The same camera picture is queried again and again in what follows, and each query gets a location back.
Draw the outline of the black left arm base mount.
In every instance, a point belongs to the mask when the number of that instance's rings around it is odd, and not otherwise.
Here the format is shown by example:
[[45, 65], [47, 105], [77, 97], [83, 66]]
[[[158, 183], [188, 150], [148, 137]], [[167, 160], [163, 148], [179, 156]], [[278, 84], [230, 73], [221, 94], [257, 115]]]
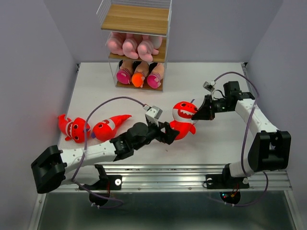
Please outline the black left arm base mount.
[[89, 201], [92, 207], [98, 209], [118, 208], [123, 201], [111, 197], [111, 191], [119, 191], [122, 187], [122, 176], [119, 174], [107, 174], [102, 165], [95, 165], [98, 171], [98, 181], [92, 185], [77, 183], [80, 190], [89, 193]]

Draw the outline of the pink pig plush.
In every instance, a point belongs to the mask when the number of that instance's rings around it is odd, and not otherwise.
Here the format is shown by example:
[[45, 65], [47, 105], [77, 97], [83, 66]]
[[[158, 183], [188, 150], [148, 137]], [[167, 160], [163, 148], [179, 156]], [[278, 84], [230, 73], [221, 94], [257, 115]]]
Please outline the pink pig plush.
[[161, 36], [143, 35], [142, 41], [137, 48], [139, 58], [146, 62], [152, 62], [153, 56], [159, 54], [158, 49], [162, 44], [162, 40]]
[[123, 54], [131, 59], [138, 59], [137, 48], [142, 41], [142, 36], [139, 34], [126, 34], [126, 39], [122, 45]]
[[125, 33], [111, 32], [109, 39], [107, 40], [107, 47], [112, 54], [123, 56], [123, 43], [126, 39]]

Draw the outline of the boy doll orange shorts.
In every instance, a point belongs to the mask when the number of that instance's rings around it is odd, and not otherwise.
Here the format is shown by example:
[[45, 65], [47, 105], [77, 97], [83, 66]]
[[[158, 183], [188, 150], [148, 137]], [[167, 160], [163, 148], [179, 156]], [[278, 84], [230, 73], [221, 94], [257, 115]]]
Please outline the boy doll orange shorts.
[[135, 69], [132, 76], [132, 84], [137, 88], [142, 88], [145, 78], [149, 74], [149, 64], [142, 61]]

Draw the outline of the boy doll pink shorts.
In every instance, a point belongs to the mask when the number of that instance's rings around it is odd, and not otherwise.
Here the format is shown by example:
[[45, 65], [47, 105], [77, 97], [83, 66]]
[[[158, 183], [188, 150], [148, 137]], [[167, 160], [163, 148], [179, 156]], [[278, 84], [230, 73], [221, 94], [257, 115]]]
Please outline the boy doll pink shorts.
[[133, 61], [121, 60], [119, 70], [116, 73], [117, 80], [122, 84], [130, 84], [133, 75]]

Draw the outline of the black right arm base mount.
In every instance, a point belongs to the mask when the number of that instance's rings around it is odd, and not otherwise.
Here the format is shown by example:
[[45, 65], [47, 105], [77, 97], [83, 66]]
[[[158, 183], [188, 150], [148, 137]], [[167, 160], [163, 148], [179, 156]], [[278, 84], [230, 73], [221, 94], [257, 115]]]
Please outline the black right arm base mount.
[[227, 164], [221, 174], [207, 174], [202, 186], [206, 189], [219, 190], [220, 198], [226, 205], [236, 206], [241, 199], [240, 189], [249, 189], [246, 177], [232, 177], [230, 164]]

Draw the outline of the red fish plush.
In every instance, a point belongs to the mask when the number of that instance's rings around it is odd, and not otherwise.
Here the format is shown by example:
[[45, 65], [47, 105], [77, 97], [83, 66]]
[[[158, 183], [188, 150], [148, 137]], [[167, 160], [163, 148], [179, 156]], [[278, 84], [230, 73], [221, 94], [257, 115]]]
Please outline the red fish plush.
[[193, 135], [196, 134], [197, 120], [192, 120], [192, 117], [198, 112], [198, 107], [192, 103], [193, 101], [181, 101], [175, 104], [172, 109], [174, 120], [170, 122], [170, 126], [179, 132], [175, 140], [183, 139], [189, 132]]
[[106, 142], [114, 138], [119, 127], [132, 115], [117, 115], [98, 122], [92, 130], [91, 138]]

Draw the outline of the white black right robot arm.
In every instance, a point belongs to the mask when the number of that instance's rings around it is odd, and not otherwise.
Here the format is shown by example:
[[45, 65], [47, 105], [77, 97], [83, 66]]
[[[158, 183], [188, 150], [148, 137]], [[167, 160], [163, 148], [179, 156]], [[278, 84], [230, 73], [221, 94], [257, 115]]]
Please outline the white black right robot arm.
[[224, 97], [204, 97], [192, 120], [214, 120], [216, 113], [235, 111], [244, 120], [253, 143], [247, 156], [237, 162], [226, 164], [221, 174], [207, 174], [203, 186], [207, 189], [248, 189], [248, 177], [262, 171], [283, 170], [288, 166], [291, 135], [280, 131], [255, 104], [250, 92], [243, 92], [238, 81], [223, 85]]

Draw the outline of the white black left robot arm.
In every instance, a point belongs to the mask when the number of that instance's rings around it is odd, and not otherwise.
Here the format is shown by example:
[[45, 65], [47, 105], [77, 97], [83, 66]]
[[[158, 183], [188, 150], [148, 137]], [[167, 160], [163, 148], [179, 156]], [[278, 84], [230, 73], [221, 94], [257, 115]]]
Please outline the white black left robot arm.
[[138, 122], [116, 138], [86, 149], [49, 146], [31, 163], [36, 191], [46, 194], [61, 185], [72, 184], [69, 173], [78, 168], [124, 160], [154, 139], [170, 145], [178, 135], [179, 131], [172, 129], [168, 122], [158, 125]]

